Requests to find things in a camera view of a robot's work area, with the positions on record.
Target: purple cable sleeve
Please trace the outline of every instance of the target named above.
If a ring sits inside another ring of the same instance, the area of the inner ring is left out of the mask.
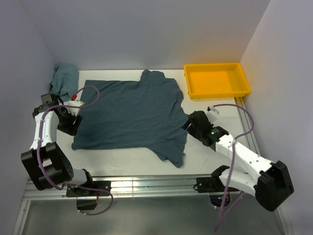
[[[38,161],[39,168],[40,168],[41,172],[43,173],[44,177],[45,177],[45,178],[47,179],[47,181],[48,181],[54,188],[56,188],[57,190],[62,190],[62,189],[64,189],[64,187],[65,187],[66,184],[62,184],[61,187],[57,186],[57,185],[51,180],[51,178],[48,176],[48,174],[47,174],[47,172],[45,171],[45,168],[44,168],[44,166],[43,166],[43,163],[42,163],[42,161],[41,161],[41,158],[40,158],[40,148],[41,148],[41,139],[43,138],[44,120],[45,120],[45,117],[47,116],[47,114],[48,114],[51,110],[53,110],[53,109],[55,109],[55,108],[65,107],[65,108],[80,108],[80,109],[83,109],[83,108],[90,107],[91,105],[94,105],[94,104],[99,100],[99,98],[100,98],[100,92],[99,92],[99,90],[98,90],[95,86],[85,86],[85,87],[79,89],[76,94],[78,94],[80,91],[82,91],[83,89],[86,89],[86,88],[93,88],[93,89],[95,89],[95,90],[97,91],[97,95],[98,95],[98,96],[97,96],[97,99],[96,99],[93,103],[88,104],[88,105],[84,105],[84,106],[81,106],[81,107],[72,106],[72,105],[55,105],[55,106],[52,106],[52,107],[48,108],[48,109],[44,112],[44,114],[43,114],[43,116],[42,116],[42,120],[40,121],[40,125],[39,125],[39,136],[38,136],[38,137],[39,137],[39,140],[38,140],[37,151],[36,151],[36,152],[37,152],[37,161]],[[77,187],[79,187],[79,188],[81,188],[81,189],[85,189],[85,190],[90,190],[90,191],[101,191],[101,192],[105,192],[105,193],[108,193],[108,194],[111,196],[111,202],[110,202],[110,204],[109,204],[104,210],[102,210],[102,211],[100,211],[100,212],[98,212],[98,213],[86,213],[86,212],[80,211],[80,213],[82,213],[82,214],[86,214],[86,215],[98,215],[98,214],[102,214],[102,213],[106,212],[106,211],[111,207],[111,205],[113,204],[113,195],[112,195],[109,191],[106,191],[106,190],[104,190],[104,189],[86,188],[86,187],[82,187],[82,186],[77,186]]]
[[[220,207],[220,211],[219,211],[219,216],[218,216],[218,219],[217,219],[217,222],[216,222],[216,226],[214,228],[214,231],[216,232],[217,229],[219,228],[219,226],[222,224],[223,220],[225,219],[225,215],[232,209],[232,207],[239,201],[239,199],[242,197],[243,195],[243,192],[240,193],[240,196],[237,198],[237,200],[228,208],[228,210],[225,212],[224,215],[223,214],[223,210],[224,210],[224,206],[225,206],[225,202],[226,202],[226,196],[227,196],[227,192],[228,192],[228,188],[229,188],[229,184],[230,184],[230,179],[231,179],[231,174],[234,170],[234,165],[235,165],[235,157],[236,157],[236,140],[242,136],[245,136],[245,135],[248,135],[252,132],[253,128],[254,128],[254,121],[253,121],[253,118],[251,116],[251,114],[246,110],[244,109],[243,107],[237,105],[237,104],[217,104],[217,105],[213,105],[213,107],[220,107],[220,106],[233,106],[233,107],[237,107],[241,110],[243,110],[248,116],[249,116],[249,119],[250,119],[250,122],[251,122],[251,128],[250,130],[248,130],[247,132],[244,132],[240,135],[237,135],[234,140],[235,142],[232,144],[232,151],[233,151],[233,154],[232,154],[232,159],[231,159],[231,165],[230,165],[230,169],[229,169],[229,174],[228,174],[228,178],[227,178],[227,182],[226,182],[226,186],[225,186],[225,189],[224,189],[224,194],[223,194],[223,199],[222,199],[222,204],[221,204],[221,207]]]

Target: purple cable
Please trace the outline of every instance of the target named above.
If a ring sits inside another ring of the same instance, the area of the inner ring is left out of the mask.
[[[223,194],[222,204],[221,204],[220,211],[219,211],[219,216],[218,216],[215,228],[214,228],[215,232],[217,231],[217,229],[222,224],[223,220],[225,219],[226,214],[233,208],[233,206],[242,198],[242,195],[244,194],[243,192],[240,192],[239,197],[236,199],[236,201],[231,206],[229,206],[228,210],[224,213],[224,215],[222,215],[223,210],[224,210],[224,206],[225,206],[225,202],[226,202],[226,196],[227,196],[229,184],[230,184],[231,174],[232,174],[232,172],[234,170],[234,165],[235,165],[235,157],[236,157],[236,147],[235,146],[236,146],[236,141],[237,141],[238,138],[250,134],[252,132],[253,128],[254,128],[254,121],[253,121],[253,118],[252,118],[251,114],[246,109],[244,109],[243,107],[241,107],[241,106],[239,106],[237,104],[216,104],[216,105],[213,105],[214,108],[215,107],[220,107],[220,106],[233,106],[233,107],[237,107],[238,109],[243,110],[249,116],[249,119],[250,119],[250,122],[251,122],[251,128],[247,132],[244,132],[244,133],[242,133],[240,135],[237,135],[234,138],[235,141],[232,144],[233,154],[232,154],[232,159],[231,159],[231,165],[230,165],[230,168],[229,168],[229,174],[228,174],[226,186],[225,186],[225,189],[224,189],[224,194]]]
[[[37,161],[38,161],[38,164],[39,164],[39,168],[40,168],[41,172],[43,173],[44,177],[45,177],[45,178],[47,179],[47,181],[48,181],[54,188],[56,188],[57,190],[62,190],[62,189],[64,189],[64,187],[65,187],[66,184],[62,184],[61,187],[57,186],[57,185],[51,180],[51,178],[48,176],[48,174],[47,174],[47,172],[45,171],[45,168],[44,168],[44,166],[43,166],[43,163],[41,162],[41,158],[40,158],[40,148],[41,148],[41,142],[42,142],[41,140],[42,140],[42,138],[43,138],[43,130],[44,130],[44,121],[45,121],[45,117],[47,116],[47,114],[48,114],[51,110],[53,110],[53,109],[55,109],[55,108],[65,107],[65,108],[80,108],[80,109],[83,109],[83,108],[87,108],[87,107],[90,107],[90,106],[94,105],[94,104],[99,100],[99,98],[100,98],[100,92],[99,92],[99,90],[98,90],[95,86],[85,86],[85,87],[79,89],[79,90],[76,92],[76,94],[78,94],[80,91],[82,91],[83,89],[86,89],[86,88],[93,88],[93,89],[95,89],[95,90],[97,91],[98,96],[97,96],[97,99],[96,99],[93,103],[88,104],[88,105],[84,105],[84,106],[81,106],[81,107],[72,106],[72,105],[54,105],[54,106],[48,108],[48,109],[44,112],[44,114],[43,114],[43,116],[42,116],[42,120],[40,121],[40,125],[39,125],[39,136],[38,136],[38,137],[39,137],[39,140],[38,140],[37,151],[36,151],[36,152],[37,152]],[[107,208],[105,208],[103,211],[98,212],[98,213],[85,213],[85,212],[82,212],[82,211],[81,211],[80,213],[83,213],[83,214],[86,214],[86,215],[98,215],[98,214],[102,214],[102,213],[106,212],[106,211],[111,207],[111,205],[112,205],[112,203],[113,203],[113,195],[112,195],[109,191],[106,191],[106,190],[104,190],[104,189],[86,188],[86,187],[83,187],[83,186],[77,186],[77,187],[79,187],[79,188],[81,188],[81,189],[84,189],[84,190],[105,192],[105,193],[108,193],[108,194],[111,196],[111,202],[110,202],[110,204],[109,204],[109,205],[107,206]]]

